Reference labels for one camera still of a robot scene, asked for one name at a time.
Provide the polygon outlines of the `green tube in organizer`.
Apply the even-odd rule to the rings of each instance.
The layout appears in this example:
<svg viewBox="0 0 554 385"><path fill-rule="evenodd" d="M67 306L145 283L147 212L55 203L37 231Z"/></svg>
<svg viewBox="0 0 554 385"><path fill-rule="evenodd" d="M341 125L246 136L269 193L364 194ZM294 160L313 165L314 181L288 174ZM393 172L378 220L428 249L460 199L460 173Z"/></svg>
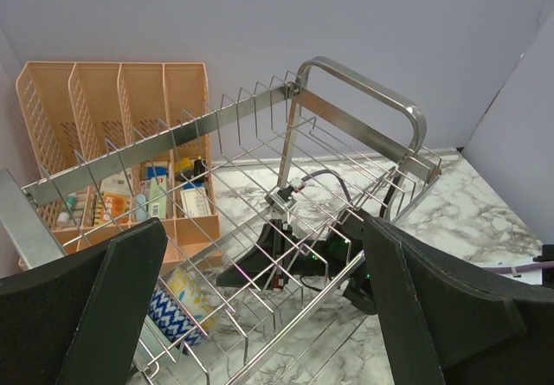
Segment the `green tube in organizer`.
<svg viewBox="0 0 554 385"><path fill-rule="evenodd" d="M168 218L167 196L164 194L166 188L162 184L155 184L152 189L142 185L138 189L135 199L138 206L135 210L135 220L145 221L150 217L157 217L160 220Z"/></svg>

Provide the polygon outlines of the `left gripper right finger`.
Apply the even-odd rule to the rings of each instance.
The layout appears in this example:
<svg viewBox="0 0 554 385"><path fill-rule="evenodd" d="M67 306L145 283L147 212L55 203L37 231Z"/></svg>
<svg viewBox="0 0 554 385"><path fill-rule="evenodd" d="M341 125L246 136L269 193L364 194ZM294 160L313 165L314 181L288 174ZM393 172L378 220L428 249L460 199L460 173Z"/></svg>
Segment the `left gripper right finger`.
<svg viewBox="0 0 554 385"><path fill-rule="evenodd" d="M461 260L377 217L364 257L396 384L551 384L553 291Z"/></svg>

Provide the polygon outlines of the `orange box in organizer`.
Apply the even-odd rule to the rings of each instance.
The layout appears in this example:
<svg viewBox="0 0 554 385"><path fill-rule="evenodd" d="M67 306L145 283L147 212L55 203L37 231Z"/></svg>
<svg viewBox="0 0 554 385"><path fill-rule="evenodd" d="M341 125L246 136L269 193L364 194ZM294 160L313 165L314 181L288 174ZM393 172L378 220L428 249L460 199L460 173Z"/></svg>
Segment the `orange box in organizer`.
<svg viewBox="0 0 554 385"><path fill-rule="evenodd" d="M97 199L93 224L99 226L115 220L118 224L130 220L131 197L111 192L102 192Z"/></svg>

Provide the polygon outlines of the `peach plastic file organizer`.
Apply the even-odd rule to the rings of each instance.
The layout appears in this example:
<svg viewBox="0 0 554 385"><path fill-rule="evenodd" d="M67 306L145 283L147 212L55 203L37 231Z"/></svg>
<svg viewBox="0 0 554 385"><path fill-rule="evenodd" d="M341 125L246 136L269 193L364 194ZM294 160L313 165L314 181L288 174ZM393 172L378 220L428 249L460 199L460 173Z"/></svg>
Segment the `peach plastic file organizer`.
<svg viewBox="0 0 554 385"><path fill-rule="evenodd" d="M16 80L16 93L37 163L53 175L77 165L78 151L86 160L108 152L106 138L118 148L150 137L167 126L203 116L207 113L209 84L206 67L201 62L73 62L30 61ZM202 158L211 166L209 136L194 139L154 157L154 164L171 167L168 188L176 184L172 166L179 159ZM204 187L215 203L211 177ZM219 215L210 202L209 215L185 217L179 210L181 188L171 194L167 218L162 220L171 241L164 257L163 273L205 249L220 236ZM92 186L77 190L76 207L79 227L70 219L67 227L57 225L62 200L55 200L38 209L67 253L75 253L103 241L117 232L107 224L91 233L90 244L78 240L83 232L93 229L97 190Z"/></svg>

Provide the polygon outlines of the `white blue box in organizer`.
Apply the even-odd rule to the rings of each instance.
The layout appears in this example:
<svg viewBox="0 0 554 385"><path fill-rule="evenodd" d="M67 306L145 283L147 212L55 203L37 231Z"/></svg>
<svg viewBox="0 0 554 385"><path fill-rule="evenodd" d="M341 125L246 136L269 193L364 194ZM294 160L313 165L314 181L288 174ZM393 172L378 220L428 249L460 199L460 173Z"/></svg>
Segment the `white blue box in organizer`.
<svg viewBox="0 0 554 385"><path fill-rule="evenodd" d="M182 189L180 197L184 214L189 218L211 215L209 198L203 186Z"/></svg>

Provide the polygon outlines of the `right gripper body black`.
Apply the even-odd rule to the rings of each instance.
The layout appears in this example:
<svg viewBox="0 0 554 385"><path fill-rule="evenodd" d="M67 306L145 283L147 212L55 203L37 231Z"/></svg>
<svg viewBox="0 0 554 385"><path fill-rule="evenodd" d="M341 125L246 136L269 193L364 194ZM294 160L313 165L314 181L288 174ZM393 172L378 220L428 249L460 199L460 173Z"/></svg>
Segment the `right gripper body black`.
<svg viewBox="0 0 554 385"><path fill-rule="evenodd" d="M331 280L362 251L362 222L347 213L313 238L297 236L281 219L270 221L270 255L277 267L270 287L282 289L292 276Z"/></svg>

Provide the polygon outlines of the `blue orange floral bowl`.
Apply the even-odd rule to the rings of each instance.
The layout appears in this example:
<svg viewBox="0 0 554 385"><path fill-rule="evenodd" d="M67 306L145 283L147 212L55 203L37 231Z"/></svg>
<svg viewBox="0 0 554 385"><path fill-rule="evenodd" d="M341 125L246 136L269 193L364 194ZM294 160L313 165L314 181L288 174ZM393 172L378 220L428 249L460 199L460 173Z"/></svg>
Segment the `blue orange floral bowl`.
<svg viewBox="0 0 554 385"><path fill-rule="evenodd" d="M201 292L200 287L188 272L180 266L176 267L167 280L167 286L196 321L203 321L201 326L207 333L215 329L216 316L208 318L215 307Z"/></svg>

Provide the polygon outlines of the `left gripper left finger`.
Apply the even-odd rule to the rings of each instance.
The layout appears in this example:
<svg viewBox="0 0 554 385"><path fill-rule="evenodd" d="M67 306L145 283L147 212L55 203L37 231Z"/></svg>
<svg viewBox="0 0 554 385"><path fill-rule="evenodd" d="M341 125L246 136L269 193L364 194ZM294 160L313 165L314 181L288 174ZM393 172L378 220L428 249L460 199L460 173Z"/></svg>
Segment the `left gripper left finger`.
<svg viewBox="0 0 554 385"><path fill-rule="evenodd" d="M164 260L151 218L1 280L3 384L123 384Z"/></svg>

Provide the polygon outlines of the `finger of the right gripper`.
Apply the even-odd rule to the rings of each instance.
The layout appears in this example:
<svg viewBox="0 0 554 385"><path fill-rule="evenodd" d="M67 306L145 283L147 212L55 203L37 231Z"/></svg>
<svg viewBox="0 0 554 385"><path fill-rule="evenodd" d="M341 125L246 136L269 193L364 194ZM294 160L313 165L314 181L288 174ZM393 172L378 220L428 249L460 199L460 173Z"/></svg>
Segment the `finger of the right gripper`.
<svg viewBox="0 0 554 385"><path fill-rule="evenodd" d="M243 255L234 265L229 266L216 278L216 285L220 287L240 288L247 284L248 279L262 289L271 273L270 270L262 272L266 267L272 266L272 260L276 259L275 230L269 224L264 224L261 234L250 250Z"/></svg>

